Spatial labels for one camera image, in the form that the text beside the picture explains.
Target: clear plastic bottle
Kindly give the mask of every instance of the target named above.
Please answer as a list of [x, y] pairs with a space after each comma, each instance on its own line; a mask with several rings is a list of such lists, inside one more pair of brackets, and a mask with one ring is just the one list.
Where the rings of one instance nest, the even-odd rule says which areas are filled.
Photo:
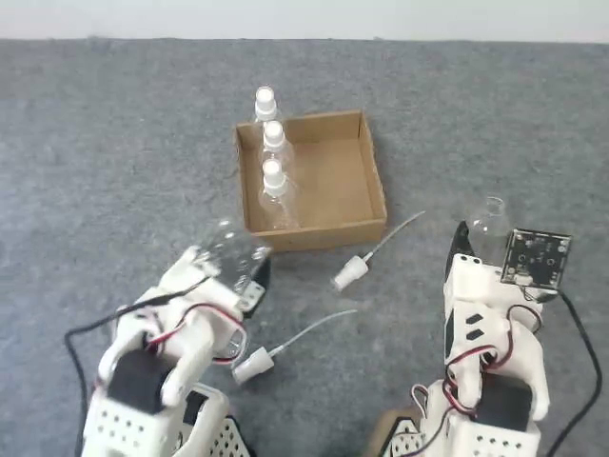
[[501, 267], [505, 260], [506, 243], [512, 225], [499, 197], [489, 195], [467, 219], [469, 242], [476, 256], [486, 265]]
[[263, 183], [260, 191], [260, 206], [265, 213], [269, 229], [295, 229], [299, 224], [296, 210], [296, 188], [276, 159], [263, 163]]
[[279, 121], [265, 122], [260, 162], [263, 164], [269, 159], [281, 162], [284, 172], [290, 178], [294, 177], [294, 147], [285, 138], [284, 127]]
[[254, 102], [254, 122], [281, 121], [282, 115], [277, 108], [275, 92], [269, 86], [261, 86], [256, 90]]

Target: gray carpet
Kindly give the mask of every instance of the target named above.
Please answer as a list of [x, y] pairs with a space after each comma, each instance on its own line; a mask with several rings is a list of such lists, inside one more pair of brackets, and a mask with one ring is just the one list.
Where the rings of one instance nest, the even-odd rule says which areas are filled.
[[[515, 225], [576, 236], [564, 286], [608, 366], [608, 75], [604, 46], [0, 42], [0, 454], [69, 455], [78, 390], [65, 330], [155, 284], [210, 218], [240, 217], [231, 128], [262, 83], [288, 113], [365, 109], [390, 222], [428, 213], [342, 298], [329, 278], [362, 247], [276, 257], [252, 350], [362, 312], [244, 388], [221, 368], [205, 374], [261, 457], [358, 455], [382, 411], [441, 376], [446, 252], [487, 191]], [[546, 450], [594, 376], [565, 306], [544, 318]], [[79, 340], [89, 379], [107, 342]], [[602, 396], [561, 455], [609, 453], [607, 408]]]

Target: brown cardboard box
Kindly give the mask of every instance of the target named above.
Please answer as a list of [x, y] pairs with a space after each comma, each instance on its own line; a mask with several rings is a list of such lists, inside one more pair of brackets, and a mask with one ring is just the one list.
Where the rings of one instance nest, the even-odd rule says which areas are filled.
[[258, 195], [260, 126], [236, 128], [246, 228], [276, 251], [332, 248], [381, 239], [387, 211], [372, 136], [359, 110], [289, 119], [285, 135], [296, 150], [301, 227], [269, 230]]

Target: circuit board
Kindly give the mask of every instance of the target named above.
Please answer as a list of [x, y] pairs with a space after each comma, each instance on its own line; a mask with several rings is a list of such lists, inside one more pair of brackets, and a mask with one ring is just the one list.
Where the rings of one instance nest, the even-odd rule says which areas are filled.
[[572, 242], [570, 235], [514, 228], [505, 254], [501, 282], [557, 290]]

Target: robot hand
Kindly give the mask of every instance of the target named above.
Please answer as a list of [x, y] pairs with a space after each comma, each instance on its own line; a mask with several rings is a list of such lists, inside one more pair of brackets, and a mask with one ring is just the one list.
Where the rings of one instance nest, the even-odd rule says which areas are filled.
[[[487, 371], [523, 380], [533, 393], [531, 417], [542, 419], [549, 395], [543, 351], [532, 331], [540, 325], [542, 305], [527, 302], [517, 286], [501, 284], [496, 268], [461, 254], [453, 259], [444, 295], [443, 388], [449, 401], [462, 412], [473, 411]], [[450, 398], [454, 390], [456, 398]]]
[[270, 249], [227, 223], [218, 228], [135, 305], [87, 326], [118, 321], [79, 433], [83, 455], [209, 455], [220, 427], [241, 439], [225, 395], [197, 381], [211, 363], [231, 365], [245, 352], [242, 321], [264, 296]]

